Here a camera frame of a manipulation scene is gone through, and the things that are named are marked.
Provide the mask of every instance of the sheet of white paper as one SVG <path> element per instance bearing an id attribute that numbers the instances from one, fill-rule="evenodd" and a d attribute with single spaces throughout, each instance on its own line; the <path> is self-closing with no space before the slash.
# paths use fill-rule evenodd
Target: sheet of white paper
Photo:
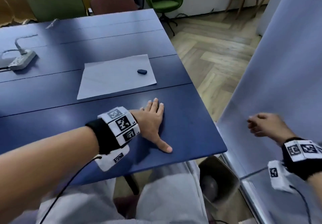
<path id="1" fill-rule="evenodd" d="M 141 75 L 137 70 L 146 70 Z M 146 55 L 97 63 L 86 63 L 77 100 L 145 87 L 155 84 L 150 60 Z"/>

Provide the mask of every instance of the black eraser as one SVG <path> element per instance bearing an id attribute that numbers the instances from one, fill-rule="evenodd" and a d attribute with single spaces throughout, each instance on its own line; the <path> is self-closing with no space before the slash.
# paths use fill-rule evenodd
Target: black eraser
<path id="1" fill-rule="evenodd" d="M 138 73 L 139 74 L 142 74 L 142 75 L 146 75 L 147 74 L 147 71 L 146 70 L 138 70 Z"/>

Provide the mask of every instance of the black wristband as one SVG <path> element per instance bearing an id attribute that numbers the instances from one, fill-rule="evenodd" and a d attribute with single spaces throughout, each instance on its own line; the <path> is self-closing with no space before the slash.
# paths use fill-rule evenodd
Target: black wristband
<path id="1" fill-rule="evenodd" d="M 302 138 L 290 138 L 286 142 L 293 140 L 304 140 Z M 284 166 L 287 170 L 295 175 L 307 180 L 308 177 L 322 171 L 322 159 L 305 159 L 303 161 L 293 162 L 288 154 L 285 144 L 282 146 Z"/>
<path id="2" fill-rule="evenodd" d="M 86 124 L 93 130 L 99 143 L 99 154 L 109 154 L 121 148 L 109 126 L 102 120 L 96 119 Z"/>

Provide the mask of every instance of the hand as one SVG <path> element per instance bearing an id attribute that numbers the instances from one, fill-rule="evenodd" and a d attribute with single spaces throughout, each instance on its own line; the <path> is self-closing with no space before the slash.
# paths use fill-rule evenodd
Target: hand
<path id="1" fill-rule="evenodd" d="M 164 105 L 158 108 L 158 99 L 148 101 L 147 106 L 140 110 L 130 110 L 139 124 L 142 137 L 148 139 L 166 153 L 171 153 L 172 148 L 159 136 L 159 127 L 163 120 Z"/>
<path id="2" fill-rule="evenodd" d="M 259 113 L 247 120 L 248 128 L 256 137 L 269 137 L 283 146 L 286 140 L 296 137 L 277 114 Z"/>

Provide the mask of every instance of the fingernail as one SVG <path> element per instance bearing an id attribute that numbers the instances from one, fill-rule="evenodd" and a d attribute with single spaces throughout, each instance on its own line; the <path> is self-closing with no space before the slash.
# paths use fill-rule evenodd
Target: fingernail
<path id="1" fill-rule="evenodd" d="M 171 147 L 167 147 L 167 153 L 171 153 L 172 152 L 172 148 Z"/>

